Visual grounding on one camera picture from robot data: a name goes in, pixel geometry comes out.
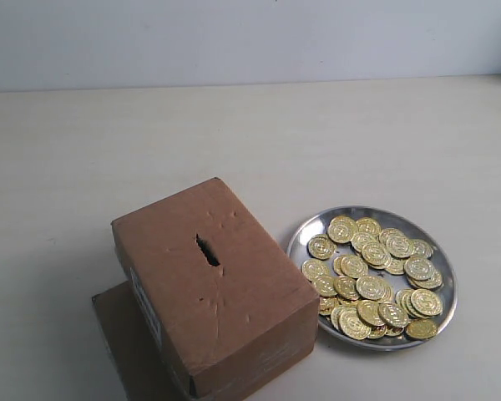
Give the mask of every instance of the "white table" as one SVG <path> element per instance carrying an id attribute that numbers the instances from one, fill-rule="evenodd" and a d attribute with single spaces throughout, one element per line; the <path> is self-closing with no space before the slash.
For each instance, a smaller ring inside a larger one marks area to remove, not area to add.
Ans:
<path id="1" fill-rule="evenodd" d="M 0 401 L 125 400 L 90 305 L 124 280 L 109 223 L 218 175 L 284 246 L 362 204 L 434 236 L 441 336 L 368 353 L 320 333 L 252 401 L 501 400 L 501 77 L 0 94 Z"/>

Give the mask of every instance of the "brown cardboard box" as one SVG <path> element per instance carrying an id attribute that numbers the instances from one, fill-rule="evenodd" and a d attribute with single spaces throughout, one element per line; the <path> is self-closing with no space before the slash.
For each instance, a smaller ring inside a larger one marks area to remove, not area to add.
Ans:
<path id="1" fill-rule="evenodd" d="M 112 224 L 162 359 L 188 398 L 243 399 L 313 349 L 317 294 L 223 181 Z"/>

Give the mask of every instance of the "plate rim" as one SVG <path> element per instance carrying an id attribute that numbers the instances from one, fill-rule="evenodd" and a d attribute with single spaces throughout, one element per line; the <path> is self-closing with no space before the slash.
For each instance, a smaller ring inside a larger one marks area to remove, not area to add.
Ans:
<path id="1" fill-rule="evenodd" d="M 293 247 L 293 244 L 295 243 L 295 239 L 299 236 L 299 233 L 311 221 L 315 220 L 316 218 L 320 217 L 321 215 L 324 215 L 324 214 L 326 214 L 328 212 L 331 212 L 331 211 L 334 211 L 334 210 L 337 210 L 337 209 L 368 209 L 368 210 L 371 210 L 371 211 L 383 212 L 383 213 L 387 213 L 388 215 L 398 217 L 399 219 L 408 222 L 408 224 L 411 224 L 412 226 L 414 226 L 415 228 L 417 228 L 418 230 L 420 230 L 420 232 L 422 232 L 425 236 L 427 236 L 428 238 L 430 238 L 430 240 L 438 248 L 438 250 L 440 252 L 442 252 L 443 257 L 448 262 L 449 271 L 451 272 L 451 277 L 453 279 L 453 301 L 451 302 L 451 307 L 449 308 L 448 315 L 443 319 L 442 323 L 438 327 L 438 333 L 436 335 L 438 335 L 439 333 L 441 333 L 448 326 L 448 324 L 451 322 L 451 319 L 453 319 L 455 310 L 457 308 L 457 303 L 458 303 L 457 276 L 456 276 L 455 271 L 453 269 L 453 265 L 449 261 L 449 258 L 447 256 L 447 254 L 445 253 L 445 251 L 443 250 L 443 248 L 433 239 L 433 237 L 431 235 L 429 235 L 423 228 L 421 228 L 417 224 L 412 223 L 409 219 L 407 219 L 405 217 L 402 217 L 402 216 L 400 216 L 397 213 L 393 213 L 391 211 L 386 211 L 384 209 L 379 209 L 379 208 L 372 207 L 372 206 L 364 206 L 364 205 L 336 206 L 336 207 L 331 207 L 329 209 L 325 209 L 323 211 L 320 211 L 319 213 L 315 214 L 314 216 L 312 216 L 312 217 L 306 219 L 305 221 L 303 221 L 295 229 L 295 231 L 293 232 L 293 235 L 291 236 L 290 241 L 287 244 L 286 254 L 288 255 L 288 257 L 291 259 L 291 248 Z M 414 340 L 414 341 L 411 341 L 410 343 L 398 344 L 398 345 L 392 345 L 392 346 L 382 346 L 382 345 L 379 345 L 379 344 L 363 343 L 361 341 L 355 340 L 353 338 L 349 338 L 347 336 L 339 336 L 338 335 L 338 334 L 340 334 L 339 332 L 337 332 L 336 330 L 333 330 L 332 328 L 328 327 L 322 321 L 322 316 L 319 316 L 319 318 L 317 319 L 317 321 L 318 321 L 319 327 L 322 328 L 323 330 L 325 330 L 326 332 L 328 332 L 329 334 L 331 334 L 333 337 L 338 338 L 339 340 L 341 340 L 341 341 L 343 341 L 345 343 L 350 343 L 350 344 L 355 345 L 355 346 L 360 347 L 360 348 L 373 349 L 373 350 L 377 350 L 377 351 L 398 351 L 400 349 L 407 349 L 407 348 L 417 347 L 417 346 L 419 346 L 421 344 L 427 343 L 430 340 L 430 339 L 427 340 L 427 341 Z"/>

